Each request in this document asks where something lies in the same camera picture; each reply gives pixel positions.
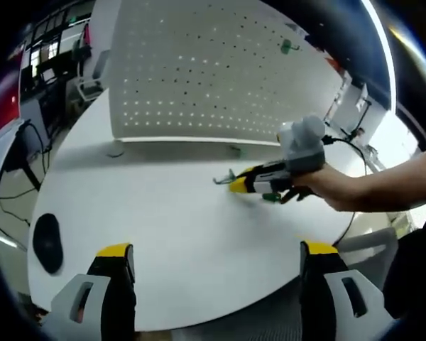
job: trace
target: white round table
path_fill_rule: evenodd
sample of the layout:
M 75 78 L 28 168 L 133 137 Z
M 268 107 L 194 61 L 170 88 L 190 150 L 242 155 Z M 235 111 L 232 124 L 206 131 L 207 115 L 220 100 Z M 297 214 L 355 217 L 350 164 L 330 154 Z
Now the white round table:
M 167 330 L 233 313 L 299 274 L 300 240 L 334 243 L 351 213 L 318 197 L 275 205 L 260 195 L 235 195 L 213 177 L 281 157 L 274 146 L 145 142 L 114 149 L 109 92 L 82 115 L 46 175 L 33 213 L 28 280 L 33 302 L 50 310 L 53 297 L 87 272 L 102 248 L 134 246 L 136 330 Z M 326 147 L 327 161 L 361 175 L 347 146 Z M 60 223 L 64 260 L 55 275 L 36 258 L 31 239 L 44 213 Z

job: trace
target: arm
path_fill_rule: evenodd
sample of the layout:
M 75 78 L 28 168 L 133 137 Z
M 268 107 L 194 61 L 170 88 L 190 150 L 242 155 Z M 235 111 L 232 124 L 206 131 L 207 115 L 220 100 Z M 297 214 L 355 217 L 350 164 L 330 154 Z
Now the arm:
M 305 185 L 339 211 L 388 212 L 426 203 L 426 152 L 394 168 L 351 178 L 326 165 L 303 175 Z

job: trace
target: black computer mouse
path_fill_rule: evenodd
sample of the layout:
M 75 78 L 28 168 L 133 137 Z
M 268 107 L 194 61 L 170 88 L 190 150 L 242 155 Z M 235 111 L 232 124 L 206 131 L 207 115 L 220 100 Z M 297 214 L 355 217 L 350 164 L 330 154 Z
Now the black computer mouse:
M 54 274 L 62 266 L 63 248 L 55 215 L 46 213 L 38 218 L 33 232 L 33 250 L 49 274 Z

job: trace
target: forearm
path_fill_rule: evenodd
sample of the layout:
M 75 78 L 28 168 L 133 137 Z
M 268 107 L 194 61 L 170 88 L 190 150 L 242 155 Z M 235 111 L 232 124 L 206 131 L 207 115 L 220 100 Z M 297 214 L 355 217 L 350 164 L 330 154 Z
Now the forearm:
M 343 210 L 390 212 L 426 203 L 426 152 L 379 173 L 357 178 L 357 196 Z

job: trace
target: pegboard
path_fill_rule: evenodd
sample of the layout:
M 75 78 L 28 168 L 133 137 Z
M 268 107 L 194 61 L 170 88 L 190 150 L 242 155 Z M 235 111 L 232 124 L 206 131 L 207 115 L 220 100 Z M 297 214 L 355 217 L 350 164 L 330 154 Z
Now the pegboard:
M 284 121 L 324 117 L 342 79 L 257 0 L 123 0 L 111 49 L 116 139 L 275 141 Z M 284 40 L 293 48 L 281 52 Z

